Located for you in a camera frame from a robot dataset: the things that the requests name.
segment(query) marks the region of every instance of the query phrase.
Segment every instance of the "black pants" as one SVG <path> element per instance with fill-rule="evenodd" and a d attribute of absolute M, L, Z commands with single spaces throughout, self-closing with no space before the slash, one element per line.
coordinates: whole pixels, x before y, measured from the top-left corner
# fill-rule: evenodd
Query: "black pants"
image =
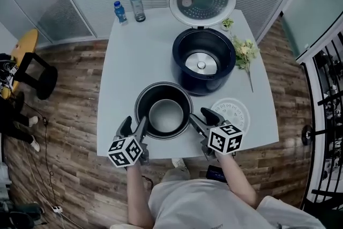
<path fill-rule="evenodd" d="M 15 114 L 13 117 L 14 121 L 18 121 L 22 125 L 28 126 L 28 117 L 22 114 Z M 3 134 L 14 137 L 16 139 L 19 139 L 21 141 L 25 141 L 28 143 L 32 143 L 33 137 L 21 130 L 19 130 L 16 126 L 14 126 L 13 122 L 7 123 L 7 125 L 4 126 Z"/>

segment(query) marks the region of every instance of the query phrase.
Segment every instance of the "floor plank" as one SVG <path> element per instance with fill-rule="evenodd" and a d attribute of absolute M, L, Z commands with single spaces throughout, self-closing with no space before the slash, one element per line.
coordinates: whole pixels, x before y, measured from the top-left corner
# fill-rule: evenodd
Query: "floor plank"
<path fill-rule="evenodd" d="M 56 88 L 48 100 L 21 84 L 26 102 L 49 120 L 47 157 L 56 203 L 63 213 L 83 228 L 105 228 L 126 221 L 126 175 L 105 157 L 96 155 L 96 116 L 99 88 L 107 41 L 80 42 L 38 50 L 38 54 L 58 69 Z M 299 206 L 307 183 L 311 147 L 301 143 L 301 130 L 311 123 L 307 81 L 294 61 L 280 21 L 276 21 L 260 43 L 260 52 L 270 81 L 277 114 L 280 141 L 237 153 L 236 161 L 260 196 L 273 195 Z M 30 66 L 33 74 L 38 67 Z M 24 107 L 24 114 L 35 112 Z M 25 145 L 32 170 L 43 193 L 54 201 L 45 163 L 45 128 L 40 122 L 27 128 L 41 144 L 40 153 Z M 23 143 L 7 138 L 5 157 L 13 184 L 11 197 L 17 203 L 39 201 L 45 208 L 47 228 L 62 228 L 47 201 L 39 195 L 31 176 Z M 209 164 L 204 158 L 185 160 L 193 178 L 204 177 Z M 143 168 L 145 176 L 158 183 L 171 168 L 169 160 L 152 161 Z M 38 174 L 41 174 L 46 188 Z M 68 220 L 66 228 L 77 228 Z"/>

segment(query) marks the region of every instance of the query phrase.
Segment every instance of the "clear plastic bottle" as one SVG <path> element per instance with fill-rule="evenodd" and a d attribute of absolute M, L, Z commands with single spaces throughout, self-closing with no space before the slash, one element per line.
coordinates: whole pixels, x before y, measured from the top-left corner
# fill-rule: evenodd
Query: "clear plastic bottle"
<path fill-rule="evenodd" d="M 120 25 L 124 26 L 128 23 L 128 20 L 126 18 L 125 10 L 122 4 L 120 4 L 120 1 L 116 1 L 114 3 L 114 12 L 119 19 Z"/>
<path fill-rule="evenodd" d="M 141 0 L 130 0 L 133 13 L 135 14 L 135 19 L 137 22 L 142 22 L 145 20 L 143 3 Z"/>

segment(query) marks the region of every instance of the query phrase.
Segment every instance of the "rice cooker lid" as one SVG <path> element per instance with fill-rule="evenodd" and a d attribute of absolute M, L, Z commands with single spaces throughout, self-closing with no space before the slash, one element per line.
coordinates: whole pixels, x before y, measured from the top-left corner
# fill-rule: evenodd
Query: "rice cooker lid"
<path fill-rule="evenodd" d="M 212 26 L 228 18 L 236 0 L 169 0 L 176 19 L 189 26 Z"/>

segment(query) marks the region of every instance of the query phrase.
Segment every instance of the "white shoe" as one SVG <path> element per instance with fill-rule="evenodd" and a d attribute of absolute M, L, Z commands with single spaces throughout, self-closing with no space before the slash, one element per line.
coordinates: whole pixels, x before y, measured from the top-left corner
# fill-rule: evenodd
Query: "white shoe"
<path fill-rule="evenodd" d="M 33 116 L 28 119 L 28 126 L 32 127 L 33 125 L 38 123 L 38 116 Z"/>
<path fill-rule="evenodd" d="M 30 145 L 33 147 L 33 149 L 35 149 L 37 152 L 39 152 L 41 150 L 41 147 L 39 146 L 38 142 L 36 141 L 36 139 L 34 138 L 34 136 L 32 136 L 33 141 L 30 143 Z"/>
<path fill-rule="evenodd" d="M 175 168 L 183 167 L 183 168 L 187 169 L 186 164 L 184 163 L 182 158 L 172 158 L 171 161 L 172 161 Z"/>

